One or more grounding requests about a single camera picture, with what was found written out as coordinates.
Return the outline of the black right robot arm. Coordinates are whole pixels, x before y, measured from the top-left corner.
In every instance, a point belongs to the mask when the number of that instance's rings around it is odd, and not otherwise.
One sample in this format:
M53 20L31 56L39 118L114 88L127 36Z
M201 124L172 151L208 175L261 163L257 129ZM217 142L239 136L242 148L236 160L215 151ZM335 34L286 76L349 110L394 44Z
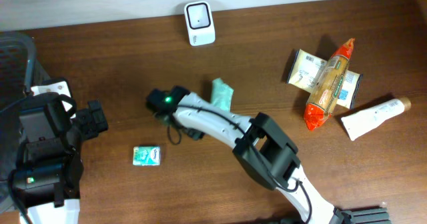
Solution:
M302 223L345 223L344 213L308 180L294 142L265 113L254 118L230 113L180 86L152 90L147 106L168 127L194 140L209 135L232 148L245 172L262 187L278 190Z

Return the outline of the grey plastic mesh basket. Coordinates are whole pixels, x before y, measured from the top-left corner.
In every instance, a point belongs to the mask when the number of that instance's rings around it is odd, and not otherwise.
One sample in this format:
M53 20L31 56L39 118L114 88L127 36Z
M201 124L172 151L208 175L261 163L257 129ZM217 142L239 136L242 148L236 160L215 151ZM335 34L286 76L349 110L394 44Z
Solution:
M37 60L33 39L18 32L1 34L1 212L27 213L25 196L11 190L10 176L32 168L27 135L19 112L32 97L31 87L48 79Z

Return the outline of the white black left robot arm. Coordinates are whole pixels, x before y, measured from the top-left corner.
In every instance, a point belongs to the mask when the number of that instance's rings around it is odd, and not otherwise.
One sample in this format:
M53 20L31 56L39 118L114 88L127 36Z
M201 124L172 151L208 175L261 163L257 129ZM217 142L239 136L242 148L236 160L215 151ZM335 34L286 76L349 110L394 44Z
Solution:
M101 103L28 96L1 110L1 212L21 223L78 223L84 141L107 131Z

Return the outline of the orange spaghetti packet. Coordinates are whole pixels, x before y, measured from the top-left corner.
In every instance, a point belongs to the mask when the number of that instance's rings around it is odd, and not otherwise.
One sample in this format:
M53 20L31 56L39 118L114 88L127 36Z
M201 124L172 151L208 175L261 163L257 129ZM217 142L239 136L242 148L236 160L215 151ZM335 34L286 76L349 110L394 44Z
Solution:
M344 84L355 40L351 38L346 41L328 59L306 102L304 121L310 131L322 126L332 116Z

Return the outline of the teal wet wipes pack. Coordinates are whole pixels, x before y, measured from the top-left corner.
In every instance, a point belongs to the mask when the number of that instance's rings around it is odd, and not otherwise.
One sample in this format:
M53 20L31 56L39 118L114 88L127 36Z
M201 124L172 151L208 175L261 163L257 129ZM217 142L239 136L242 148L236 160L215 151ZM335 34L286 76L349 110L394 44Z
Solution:
M234 90L221 78L212 81L210 103L224 111L230 112Z

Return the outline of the white floral cream tube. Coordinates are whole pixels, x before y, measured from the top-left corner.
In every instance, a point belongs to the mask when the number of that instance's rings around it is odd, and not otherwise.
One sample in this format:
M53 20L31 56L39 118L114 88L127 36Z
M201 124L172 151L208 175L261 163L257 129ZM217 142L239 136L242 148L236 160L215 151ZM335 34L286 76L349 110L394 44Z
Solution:
M383 122L408 111L409 98L399 97L341 118L351 141L379 127Z

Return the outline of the white blue noodle bag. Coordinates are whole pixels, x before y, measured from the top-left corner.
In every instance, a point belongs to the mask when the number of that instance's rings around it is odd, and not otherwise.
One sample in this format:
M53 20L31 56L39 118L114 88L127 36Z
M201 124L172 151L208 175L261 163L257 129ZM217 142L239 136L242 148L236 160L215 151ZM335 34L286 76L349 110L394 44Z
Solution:
M286 83L311 93L326 63L327 61L298 49ZM337 101L338 105L347 109L354 107L361 79L362 74L346 72Z

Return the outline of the teal pocket tissue pack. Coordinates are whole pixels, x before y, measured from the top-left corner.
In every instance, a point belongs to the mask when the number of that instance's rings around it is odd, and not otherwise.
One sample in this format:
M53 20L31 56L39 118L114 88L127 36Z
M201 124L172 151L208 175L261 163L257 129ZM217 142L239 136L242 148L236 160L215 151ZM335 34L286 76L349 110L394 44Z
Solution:
M161 163L161 149L158 146L143 146L133 148L133 165L159 166Z

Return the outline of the black aluminium arm base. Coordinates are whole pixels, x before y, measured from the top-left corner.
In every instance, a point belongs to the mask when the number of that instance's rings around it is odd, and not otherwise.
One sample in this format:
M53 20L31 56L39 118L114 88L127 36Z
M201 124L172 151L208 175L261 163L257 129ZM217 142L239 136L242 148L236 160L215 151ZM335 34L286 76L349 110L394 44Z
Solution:
M329 224L391 224L387 208L369 207L367 209L341 210L334 206L313 207L309 223Z

